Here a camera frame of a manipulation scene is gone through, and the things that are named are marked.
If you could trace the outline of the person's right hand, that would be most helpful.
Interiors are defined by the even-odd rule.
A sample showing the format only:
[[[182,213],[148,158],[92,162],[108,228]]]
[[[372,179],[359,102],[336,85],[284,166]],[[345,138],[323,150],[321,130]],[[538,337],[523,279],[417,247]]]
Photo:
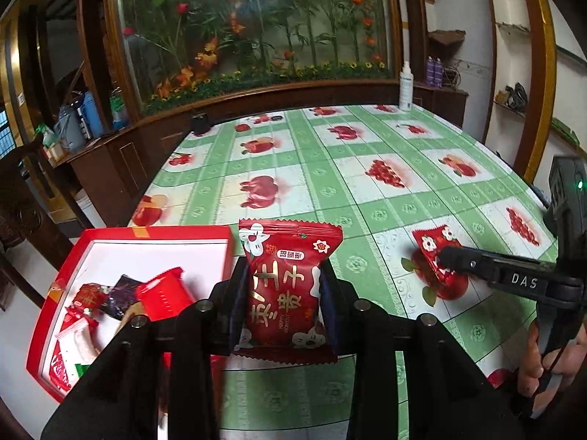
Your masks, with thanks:
[[[581,326],[576,342],[566,347],[563,353],[556,350],[542,355],[539,353],[538,339],[537,322],[532,321],[518,370],[517,390],[522,396],[532,401],[533,415],[541,414],[555,398],[555,394],[569,387],[579,373],[586,356],[586,323]],[[540,379],[547,371],[550,371],[552,375],[560,375],[560,384],[558,387],[537,393]]]

